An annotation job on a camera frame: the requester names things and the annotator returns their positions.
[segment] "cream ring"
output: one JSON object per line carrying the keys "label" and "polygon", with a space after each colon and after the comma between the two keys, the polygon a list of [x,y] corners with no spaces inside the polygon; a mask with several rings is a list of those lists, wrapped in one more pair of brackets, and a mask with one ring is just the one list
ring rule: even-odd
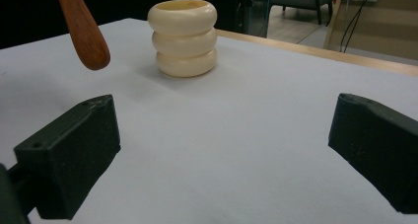
{"label": "cream ring", "polygon": [[175,57],[193,57],[207,53],[216,44],[214,28],[201,35],[174,37],[153,33],[154,48],[161,54]]}
{"label": "cream ring", "polygon": [[172,0],[154,5],[148,23],[160,34],[190,36],[209,31],[218,18],[215,7],[204,0]]}
{"label": "cream ring", "polygon": [[161,71],[174,77],[193,77],[211,70],[217,60],[216,48],[192,58],[175,58],[157,53],[157,64]]}

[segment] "ring stack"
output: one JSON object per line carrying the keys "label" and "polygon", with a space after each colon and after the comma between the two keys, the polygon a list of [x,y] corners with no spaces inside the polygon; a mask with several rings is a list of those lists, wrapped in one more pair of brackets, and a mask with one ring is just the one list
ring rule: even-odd
{"label": "ring stack", "polygon": [[153,6],[148,23],[161,71],[193,77],[211,70],[217,61],[215,7],[203,0],[172,0]]}

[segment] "table surface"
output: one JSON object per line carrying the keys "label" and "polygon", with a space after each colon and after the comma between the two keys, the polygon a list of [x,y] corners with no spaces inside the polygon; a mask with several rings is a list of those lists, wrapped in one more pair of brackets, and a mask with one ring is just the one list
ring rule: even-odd
{"label": "table surface", "polygon": [[158,70],[147,22],[101,30],[111,62],[100,71],[68,35],[0,50],[7,168],[17,144],[73,106],[114,97],[121,151],[71,223],[418,222],[327,145],[340,93],[418,119],[417,77],[218,37],[216,67],[178,79]]}

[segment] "dark background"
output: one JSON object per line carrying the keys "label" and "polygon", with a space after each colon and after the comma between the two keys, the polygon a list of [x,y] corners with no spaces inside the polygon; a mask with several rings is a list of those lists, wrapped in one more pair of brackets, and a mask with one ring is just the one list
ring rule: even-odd
{"label": "dark background", "polygon": [[[98,25],[126,18],[147,20],[155,4],[167,0],[84,0]],[[206,0],[218,11],[215,28],[243,33],[250,0]],[[68,33],[58,0],[0,0],[0,48]]]}

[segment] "wall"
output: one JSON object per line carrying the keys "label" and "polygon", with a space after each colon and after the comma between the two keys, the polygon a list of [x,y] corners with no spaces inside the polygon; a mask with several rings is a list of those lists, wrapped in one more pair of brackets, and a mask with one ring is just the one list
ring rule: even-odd
{"label": "wall", "polygon": [[[339,50],[345,31],[346,1],[337,0],[324,48]],[[351,1],[347,22],[361,1]],[[418,0],[378,0],[364,6],[349,48],[418,59]]]}

